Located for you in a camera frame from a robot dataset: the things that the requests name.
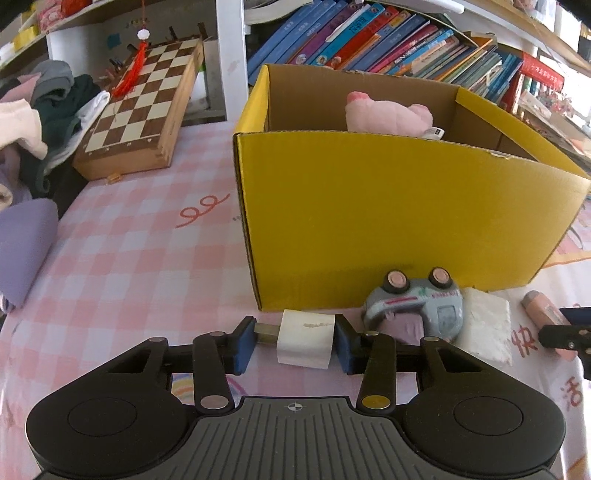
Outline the pink lip balm tube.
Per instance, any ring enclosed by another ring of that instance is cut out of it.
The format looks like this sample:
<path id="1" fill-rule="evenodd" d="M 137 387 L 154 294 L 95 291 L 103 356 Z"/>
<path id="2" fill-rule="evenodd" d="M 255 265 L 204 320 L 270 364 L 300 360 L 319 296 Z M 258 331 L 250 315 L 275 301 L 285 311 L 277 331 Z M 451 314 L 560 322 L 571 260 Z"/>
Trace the pink lip balm tube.
<path id="1" fill-rule="evenodd" d="M 539 343 L 546 350 L 553 350 L 563 360 L 572 362 L 578 354 L 574 340 L 577 328 L 540 291 L 526 293 L 521 304 L 538 330 Z"/>

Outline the white charger cube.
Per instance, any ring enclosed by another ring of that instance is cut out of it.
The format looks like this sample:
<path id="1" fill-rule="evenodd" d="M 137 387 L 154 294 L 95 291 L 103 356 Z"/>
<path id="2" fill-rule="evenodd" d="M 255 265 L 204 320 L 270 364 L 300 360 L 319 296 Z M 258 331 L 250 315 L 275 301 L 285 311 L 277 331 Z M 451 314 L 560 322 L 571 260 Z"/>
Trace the white charger cube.
<path id="1" fill-rule="evenodd" d="M 335 314 L 284 310 L 280 324 L 256 323 L 259 343 L 276 345 L 280 364 L 327 370 L 332 358 Z"/>

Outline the grey toy car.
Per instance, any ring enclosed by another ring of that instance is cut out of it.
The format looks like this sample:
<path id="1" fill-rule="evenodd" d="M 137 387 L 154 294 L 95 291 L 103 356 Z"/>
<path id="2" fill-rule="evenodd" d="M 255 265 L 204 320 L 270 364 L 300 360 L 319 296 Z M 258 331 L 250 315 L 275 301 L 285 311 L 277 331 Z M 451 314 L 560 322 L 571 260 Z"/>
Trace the grey toy car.
<path id="1" fill-rule="evenodd" d="M 391 270 L 363 304 L 363 326 L 377 330 L 388 314 L 417 314 L 428 337 L 454 340 L 464 325 L 463 297 L 448 270 L 434 267 L 427 278 Z"/>

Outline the cream foam block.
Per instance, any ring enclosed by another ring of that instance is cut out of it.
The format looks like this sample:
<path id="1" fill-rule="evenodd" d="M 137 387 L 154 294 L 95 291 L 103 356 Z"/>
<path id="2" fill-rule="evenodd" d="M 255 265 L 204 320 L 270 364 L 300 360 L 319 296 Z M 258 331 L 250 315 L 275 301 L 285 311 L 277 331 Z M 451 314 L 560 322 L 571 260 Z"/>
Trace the cream foam block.
<path id="1" fill-rule="evenodd" d="M 509 302 L 474 288 L 461 290 L 463 327 L 454 344 L 496 365 L 512 365 L 512 324 Z"/>

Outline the pink plush pig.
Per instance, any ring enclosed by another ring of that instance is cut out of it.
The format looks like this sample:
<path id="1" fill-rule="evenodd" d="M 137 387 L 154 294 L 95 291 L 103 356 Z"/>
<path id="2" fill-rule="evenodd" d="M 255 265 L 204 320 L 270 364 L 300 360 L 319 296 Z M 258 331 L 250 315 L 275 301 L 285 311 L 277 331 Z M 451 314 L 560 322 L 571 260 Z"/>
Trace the pink plush pig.
<path id="1" fill-rule="evenodd" d="M 367 93 L 346 96 L 346 128 L 349 132 L 442 140 L 445 131 L 434 126 L 431 111 L 422 104 L 409 107 L 387 100 L 373 100 Z"/>

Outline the yellow cardboard box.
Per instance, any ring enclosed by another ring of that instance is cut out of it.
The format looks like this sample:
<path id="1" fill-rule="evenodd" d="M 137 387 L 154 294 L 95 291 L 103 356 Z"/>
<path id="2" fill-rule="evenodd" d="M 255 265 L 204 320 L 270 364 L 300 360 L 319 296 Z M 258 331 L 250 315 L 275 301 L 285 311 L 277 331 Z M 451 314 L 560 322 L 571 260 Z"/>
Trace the yellow cardboard box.
<path id="1" fill-rule="evenodd" d="M 350 132 L 353 91 L 424 105 L 444 135 Z M 317 66 L 264 66 L 233 150 L 263 311 L 358 307 L 393 269 L 440 266 L 484 291 L 526 285 L 590 191 L 559 149 L 464 88 Z"/>

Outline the stack of papers and books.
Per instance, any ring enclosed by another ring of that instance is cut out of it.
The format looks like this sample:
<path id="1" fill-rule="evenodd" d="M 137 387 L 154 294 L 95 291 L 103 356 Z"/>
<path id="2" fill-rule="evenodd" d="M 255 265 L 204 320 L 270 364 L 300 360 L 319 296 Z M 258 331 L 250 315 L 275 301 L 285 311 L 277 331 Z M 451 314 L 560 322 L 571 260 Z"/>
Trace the stack of papers and books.
<path id="1" fill-rule="evenodd" d="M 552 112 L 529 91 L 522 93 L 518 116 L 590 174 L 590 130 L 561 113 Z"/>

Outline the wooden chess board box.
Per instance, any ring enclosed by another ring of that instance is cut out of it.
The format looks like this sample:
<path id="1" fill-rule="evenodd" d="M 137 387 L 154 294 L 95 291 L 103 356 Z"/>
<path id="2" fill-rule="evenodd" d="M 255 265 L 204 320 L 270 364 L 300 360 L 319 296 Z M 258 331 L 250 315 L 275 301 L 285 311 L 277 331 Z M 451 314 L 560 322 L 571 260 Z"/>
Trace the wooden chess board box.
<path id="1" fill-rule="evenodd" d="M 93 181 L 167 168 L 203 60 L 197 37 L 147 48 L 136 84 L 111 98 L 80 144 L 78 173 Z"/>

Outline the red dictionary box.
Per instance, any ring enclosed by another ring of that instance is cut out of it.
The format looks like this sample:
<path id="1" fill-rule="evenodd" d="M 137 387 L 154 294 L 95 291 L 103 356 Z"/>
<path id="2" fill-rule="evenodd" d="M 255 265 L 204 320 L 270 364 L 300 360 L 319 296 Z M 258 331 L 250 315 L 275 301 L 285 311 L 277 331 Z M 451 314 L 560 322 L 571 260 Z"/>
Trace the red dictionary box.
<path id="1" fill-rule="evenodd" d="M 522 94 L 525 79 L 537 82 L 551 91 L 562 92 L 565 79 L 561 74 L 528 53 L 512 55 L 516 58 L 515 66 L 509 69 L 509 83 L 501 89 L 502 95 L 497 101 L 497 105 L 502 109 L 508 112 L 514 110 Z"/>

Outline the red tassel ornament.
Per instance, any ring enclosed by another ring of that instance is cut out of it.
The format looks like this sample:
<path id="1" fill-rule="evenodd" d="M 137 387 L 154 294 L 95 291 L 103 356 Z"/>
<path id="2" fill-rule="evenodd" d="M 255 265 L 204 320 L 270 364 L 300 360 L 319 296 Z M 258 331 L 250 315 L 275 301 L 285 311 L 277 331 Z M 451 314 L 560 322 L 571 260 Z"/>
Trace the red tassel ornament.
<path id="1" fill-rule="evenodd" d="M 145 64 L 149 37 L 150 32 L 146 27 L 142 27 L 137 31 L 139 47 L 129 69 L 125 72 L 117 86 L 111 91 L 112 98 L 122 98 L 126 96 L 136 85 L 140 72 Z"/>

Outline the pile of clothes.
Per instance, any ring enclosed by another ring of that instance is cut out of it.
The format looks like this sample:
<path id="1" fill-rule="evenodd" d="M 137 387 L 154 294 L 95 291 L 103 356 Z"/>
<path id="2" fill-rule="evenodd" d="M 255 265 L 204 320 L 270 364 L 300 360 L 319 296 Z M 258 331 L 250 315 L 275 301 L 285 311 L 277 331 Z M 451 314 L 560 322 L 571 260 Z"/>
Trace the pile of clothes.
<path id="1" fill-rule="evenodd" d="M 73 158 L 110 94 L 88 74 L 44 60 L 1 84 L 1 207 L 48 198 L 63 215 L 86 181 Z"/>

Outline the row of leaning books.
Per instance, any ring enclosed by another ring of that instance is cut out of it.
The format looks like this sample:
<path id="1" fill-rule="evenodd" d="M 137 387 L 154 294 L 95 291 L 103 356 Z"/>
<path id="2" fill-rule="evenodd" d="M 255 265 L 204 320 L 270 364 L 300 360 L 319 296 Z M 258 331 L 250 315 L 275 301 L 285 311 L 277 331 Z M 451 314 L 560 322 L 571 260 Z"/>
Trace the row of leaning books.
<path id="1" fill-rule="evenodd" d="M 444 82 L 502 104 L 525 63 L 493 34 L 397 1 L 274 1 L 245 22 L 256 30 L 249 84 L 266 64 L 311 65 Z"/>

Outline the white shelf post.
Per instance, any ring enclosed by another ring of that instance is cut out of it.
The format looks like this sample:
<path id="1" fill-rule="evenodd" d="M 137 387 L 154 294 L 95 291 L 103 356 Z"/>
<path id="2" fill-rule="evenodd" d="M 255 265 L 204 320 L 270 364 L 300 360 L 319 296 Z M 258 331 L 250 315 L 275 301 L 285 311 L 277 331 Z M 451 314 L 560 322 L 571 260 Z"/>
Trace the white shelf post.
<path id="1" fill-rule="evenodd" d="M 216 0 L 216 28 L 226 120 L 238 121 L 249 99 L 242 0 Z"/>

